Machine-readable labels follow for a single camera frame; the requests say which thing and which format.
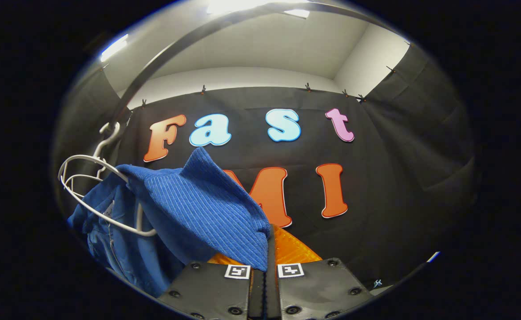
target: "white plastic hanger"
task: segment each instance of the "white plastic hanger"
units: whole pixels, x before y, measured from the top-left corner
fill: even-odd
[[[109,123],[107,122],[100,129],[99,132],[100,133],[104,132],[104,130],[108,126],[109,126]],[[99,157],[100,151],[102,151],[102,147],[104,147],[105,145],[107,145],[107,144],[111,143],[113,140],[115,140],[116,137],[118,136],[118,131],[120,131],[120,124],[117,122],[116,125],[114,126],[114,132],[112,132],[112,134],[110,135],[110,137],[108,139],[102,140],[100,142],[100,144],[98,144],[98,146],[96,146],[96,150],[94,150],[94,154],[92,156],[87,156],[85,154],[77,154],[75,156],[70,156],[69,158],[67,158],[67,160],[65,160],[63,162],[63,164],[61,164],[61,167],[59,168],[59,173],[57,174],[57,176],[60,178],[61,184],[63,184],[63,187],[65,188],[65,190],[67,190],[67,192],[69,192],[69,194],[71,196],[73,196],[73,198],[75,198],[75,200],[77,200],[81,205],[83,205],[85,208],[87,208],[90,212],[96,214],[97,216],[101,217],[102,219],[108,221],[109,223],[116,225],[117,227],[121,227],[122,229],[136,233],[136,235],[141,235],[144,237],[151,237],[151,236],[155,235],[157,233],[157,231],[155,231],[155,229],[151,229],[150,231],[142,231],[142,215],[144,214],[144,210],[142,209],[142,205],[140,203],[138,204],[138,209],[136,211],[136,228],[133,228],[133,227],[130,227],[123,223],[120,223],[108,216],[105,216],[104,214],[102,214],[102,213],[98,212],[97,210],[95,210],[94,208],[90,207],[88,204],[86,204],[82,200],[82,198],[84,196],[81,194],[78,194],[77,192],[75,192],[73,190],[74,178],[77,178],[80,176],[80,177],[85,177],[85,178],[89,178],[92,180],[97,180],[100,182],[100,181],[102,181],[102,179],[100,178],[100,173],[103,172],[107,168],[112,173],[116,174],[122,180],[124,180],[124,181],[126,181],[126,183],[128,183],[128,178],[124,174],[120,173],[116,168],[114,168],[110,164],[107,164],[106,160],[104,160],[104,159],[101,160]],[[96,176],[88,176],[86,174],[75,174],[73,176],[70,176],[69,178],[66,178],[67,177],[67,164],[69,163],[69,161],[76,160],[76,159],[91,160],[95,164],[100,164],[102,166],[102,168],[96,172]]]

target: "blue towel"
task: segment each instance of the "blue towel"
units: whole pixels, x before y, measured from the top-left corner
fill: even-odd
[[[112,219],[133,226],[136,200],[126,182],[111,174],[83,198],[84,202]],[[126,278],[148,294],[158,297],[183,269],[183,263],[155,237],[142,237],[108,223],[82,205],[78,205],[68,223],[87,234],[88,249],[105,267]],[[143,229],[151,229],[143,219]]]
[[[183,168],[116,167],[148,220],[183,263],[220,252],[266,271],[270,223],[260,206],[199,147]]]

